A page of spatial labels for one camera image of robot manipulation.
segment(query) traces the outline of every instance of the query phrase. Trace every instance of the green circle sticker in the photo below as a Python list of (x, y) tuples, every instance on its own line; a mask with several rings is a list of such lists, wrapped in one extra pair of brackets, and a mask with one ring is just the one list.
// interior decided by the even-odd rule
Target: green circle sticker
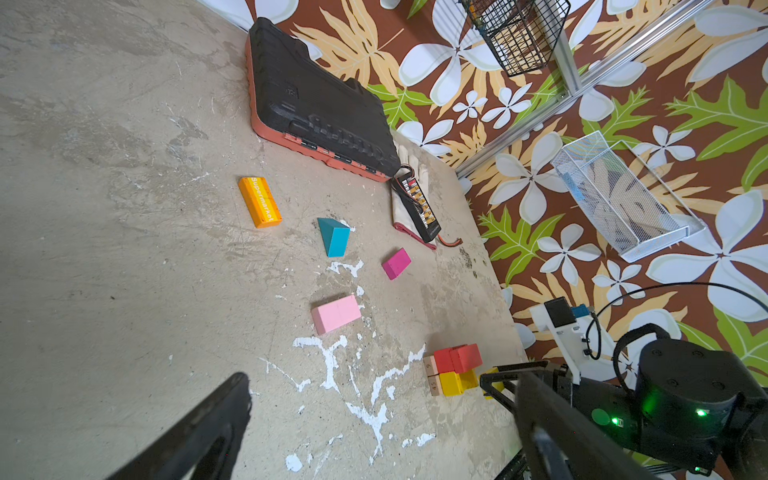
[(611, 416), (603, 409), (592, 410), (592, 419), (598, 425), (607, 425), (611, 422)]

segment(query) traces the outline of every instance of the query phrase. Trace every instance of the pink block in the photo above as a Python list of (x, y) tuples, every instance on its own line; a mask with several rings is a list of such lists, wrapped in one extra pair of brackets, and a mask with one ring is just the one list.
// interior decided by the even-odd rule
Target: pink block
[(408, 265), (411, 264), (411, 257), (406, 253), (406, 249), (401, 248), (392, 258), (382, 264), (384, 271), (390, 280), (394, 280)]
[(354, 295), (345, 296), (312, 309), (312, 319), (315, 321), (318, 335), (344, 326), (361, 316), (360, 307), (357, 306)]

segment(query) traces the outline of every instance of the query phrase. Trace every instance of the white work glove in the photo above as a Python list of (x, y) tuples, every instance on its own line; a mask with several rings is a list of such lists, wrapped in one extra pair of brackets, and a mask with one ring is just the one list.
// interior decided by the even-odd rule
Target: white work glove
[[(397, 146), (397, 155), (400, 157), (400, 164), (408, 164), (411, 166), (413, 174), (416, 175), (416, 181), (419, 182), (419, 186), (424, 193), (424, 198), (429, 202), (429, 171), (427, 170), (427, 166), (419, 164), (419, 159), (415, 155), (409, 155), (408, 149), (403, 145), (395, 143), (395, 146)], [(398, 170), (397, 174), (405, 174), (406, 172), (407, 170), (402, 168)], [(408, 214), (405, 205), (402, 204), (402, 199), (394, 190), (392, 191), (392, 224), (397, 230), (407, 233), (411, 237), (417, 239), (421, 244), (426, 245), (432, 250), (437, 250), (437, 244), (434, 240), (429, 243), (424, 243), (424, 240), (422, 240), (416, 226), (413, 224), (413, 220)]]

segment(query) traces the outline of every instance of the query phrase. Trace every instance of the black wire basket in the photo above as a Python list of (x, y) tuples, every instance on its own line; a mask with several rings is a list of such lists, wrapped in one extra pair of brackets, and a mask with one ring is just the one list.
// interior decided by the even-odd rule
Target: black wire basket
[(462, 0), (472, 24), (510, 77), (549, 63), (568, 0)]

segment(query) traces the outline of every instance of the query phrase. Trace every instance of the silver mesh basket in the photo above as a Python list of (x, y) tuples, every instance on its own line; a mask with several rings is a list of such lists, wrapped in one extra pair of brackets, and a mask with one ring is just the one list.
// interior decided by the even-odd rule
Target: silver mesh basket
[(706, 228), (655, 172), (637, 159), (680, 202), (690, 219), (678, 223), (610, 149), (599, 131), (565, 145), (552, 161), (589, 221), (630, 263)]

